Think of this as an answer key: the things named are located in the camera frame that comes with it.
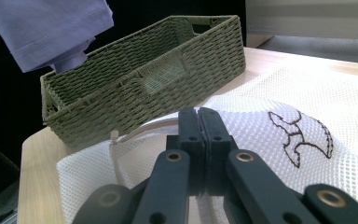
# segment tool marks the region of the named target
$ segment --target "basket rim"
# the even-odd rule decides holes
[[[140,68],[144,68],[145,66],[148,66],[150,63],[152,63],[153,61],[155,60],[162,60],[163,58],[165,57],[169,57],[171,54],[173,53],[176,53],[177,51],[179,51],[180,49],[184,48],[185,46],[187,45],[190,45],[192,42],[196,42],[197,40],[205,37],[206,35],[208,35],[209,33],[212,33],[214,32],[215,30],[218,30],[220,29],[221,27],[225,26],[226,23],[228,22],[231,22],[231,21],[235,21],[235,20],[238,20],[239,19],[239,16],[238,15],[226,15],[226,16],[169,16],[161,21],[157,21],[133,34],[130,34],[130,35],[127,35],[127,36],[124,36],[116,41],[113,41],[111,42],[110,44],[107,44],[103,47],[100,47],[90,53],[88,53],[87,55],[89,57],[92,57],[93,55],[97,55],[100,51],[106,49],[106,48],[109,48],[119,42],[122,42],[122,41],[125,41],[127,39],[130,39],[136,35],[140,35],[141,33],[144,33],[152,28],[154,28],[155,26],[158,26],[160,24],[162,24],[163,22],[165,21],[168,21],[170,19],[175,19],[175,18],[179,18],[179,19],[227,19],[226,21],[220,23],[220,24],[217,24],[216,26],[212,27],[211,29],[209,29],[208,31],[200,34],[200,35],[197,35],[195,36],[194,38],[186,41],[185,43],[182,43],[181,45],[173,48],[173,49],[170,49],[168,52],[165,52],[161,55],[159,55],[157,58],[155,58],[154,60],[150,61],[150,62],[147,62],[145,63],[144,65],[142,66],[139,66],[137,69],[129,72],[128,74],[122,76],[121,78],[118,78],[106,85],[104,85],[103,87],[101,87],[100,89],[98,89],[97,91],[94,91],[86,96],[83,96],[81,98],[79,98],[78,100],[76,100],[75,102],[72,102],[71,104],[69,105],[66,105],[65,107],[61,108],[59,111],[56,111],[54,114],[51,114],[51,115],[48,115],[48,105],[46,104],[46,95],[45,94],[48,94],[47,91],[46,91],[46,88],[44,86],[44,83],[45,83],[45,78],[46,77],[52,77],[52,76],[62,76],[62,75],[58,75],[56,74],[55,71],[51,71],[45,75],[43,75],[40,80],[41,80],[41,83],[42,83],[42,88],[41,88],[41,91],[42,91],[42,118],[43,118],[43,121],[44,121],[44,124],[46,125],[47,122],[51,121],[51,120],[54,120],[56,118],[59,118],[62,114],[65,114],[67,113],[68,111],[71,111],[73,110],[74,108],[76,108],[77,106],[80,106],[80,105],[84,105],[85,103],[86,104],[89,104],[90,102],[94,102],[95,99],[101,95],[102,92],[108,90],[108,89],[111,89],[112,86],[115,87],[117,84],[120,84],[126,80],[128,80],[129,78],[133,77],[133,73],[137,73],[138,69]]]

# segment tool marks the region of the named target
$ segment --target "black embroidered design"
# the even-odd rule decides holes
[[[290,162],[296,167],[300,168],[301,164],[301,155],[298,152],[298,148],[301,146],[309,146],[317,148],[321,151],[327,159],[330,159],[333,153],[333,137],[331,136],[330,131],[324,126],[319,120],[313,119],[318,122],[322,129],[324,130],[324,135],[326,136],[326,145],[325,146],[317,146],[314,143],[307,142],[302,130],[298,126],[298,122],[302,120],[302,113],[297,110],[299,115],[298,119],[288,122],[283,119],[283,117],[275,114],[274,112],[269,111],[268,116],[272,123],[278,127],[283,129],[287,134],[287,142],[283,144],[284,152],[289,158]]]

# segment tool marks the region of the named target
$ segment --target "mesh laundry bag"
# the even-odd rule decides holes
[[[258,153],[289,188],[303,192],[325,183],[358,201],[358,77],[283,67],[205,106],[220,113],[239,148]],[[66,221],[98,187],[132,188],[149,177],[167,134],[177,134],[177,126],[103,142],[60,161]],[[198,198],[201,222],[227,223],[222,204],[221,197]]]

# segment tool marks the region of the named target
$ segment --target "woven basket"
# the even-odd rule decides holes
[[[209,30],[197,34],[199,25]],[[197,105],[244,69],[237,16],[172,16],[42,76],[43,120],[79,150]]]

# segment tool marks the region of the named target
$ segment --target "person's sleeve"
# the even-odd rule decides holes
[[[105,0],[0,0],[0,35],[24,73],[81,65],[90,41],[113,25]]]

